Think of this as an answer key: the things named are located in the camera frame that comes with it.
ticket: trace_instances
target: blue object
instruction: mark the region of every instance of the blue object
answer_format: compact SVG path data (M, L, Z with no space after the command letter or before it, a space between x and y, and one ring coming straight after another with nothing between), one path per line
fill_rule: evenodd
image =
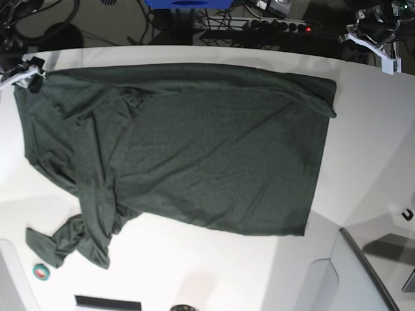
M145 0L151 8L218 8L227 9L233 0Z
M33 268L33 274L35 277L37 277L39 280L46 281L50 276L51 272L44 264L37 264Z

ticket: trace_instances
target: white table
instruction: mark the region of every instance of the white table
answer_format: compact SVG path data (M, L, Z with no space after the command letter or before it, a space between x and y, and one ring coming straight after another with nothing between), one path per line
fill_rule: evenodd
M78 200L24 159L12 89L4 91L0 101L0 238L15 245L42 311L73 311L75 294L141 301L144 311L168 311L175 303L195 305L200 311L289 311L310 263L330 256L340 226L399 212L396 206L401 202L396 197L381 206L362 207L361 202L377 185L401 143L415 134L413 76L389 76L376 67L301 54L216 47L108 47L38 56L46 59L46 70L225 63L320 76L338 84L338 117L329 123L305 237L239 236L146 214L113 238L108 271L73 253L61 268L51 270L47 282L32 275L33 265L41 260L26 246L25 228L53 234L69 216L79 213ZM405 150L410 154L406 161L413 162L415 145ZM415 189L415 167L408 170L414 173L390 181L406 185L399 194L402 200L409 200Z

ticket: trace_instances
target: blue box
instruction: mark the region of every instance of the blue box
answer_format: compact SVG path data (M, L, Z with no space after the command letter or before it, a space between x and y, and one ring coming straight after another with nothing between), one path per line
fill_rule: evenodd
M233 0L145 0L151 8L218 8L227 9Z

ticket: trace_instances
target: dark green shirt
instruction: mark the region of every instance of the dark green shirt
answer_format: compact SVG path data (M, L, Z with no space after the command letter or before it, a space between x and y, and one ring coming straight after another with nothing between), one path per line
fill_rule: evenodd
M38 94L17 87L27 159L82 210L52 237L28 229L28 245L54 267L77 249L107 268L112 235L142 212L303 235L335 90L196 63L57 71Z

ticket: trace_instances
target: white tabletop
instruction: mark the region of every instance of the white tabletop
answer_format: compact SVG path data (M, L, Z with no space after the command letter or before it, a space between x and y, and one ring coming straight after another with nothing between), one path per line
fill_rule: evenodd
M57 306L74 310L75 294L141 301L145 311L168 311L175 303L193 304L200 311L292 310L308 266L330 256L340 226L399 212L397 206L410 201L415 188L415 167L409 167L410 174L390 181L405 185L399 188L399 196L385 194L384 200L390 202L380 206L378 202L361 205L401 143L415 134L413 76L389 76L376 67L315 56L219 47L108 47L38 56L46 59L46 70L225 63L330 78L338 86L338 117L329 123L305 237L246 237L146 214L113 238L108 271L74 253L61 268L52 269L46 282L32 275L33 265L41 260L26 246L25 228L51 235L80 209L76 198L47 181L24 159L12 89L4 91L0 238L15 245L42 311L55 311ZM415 159L415 146L408 147L407 153Z

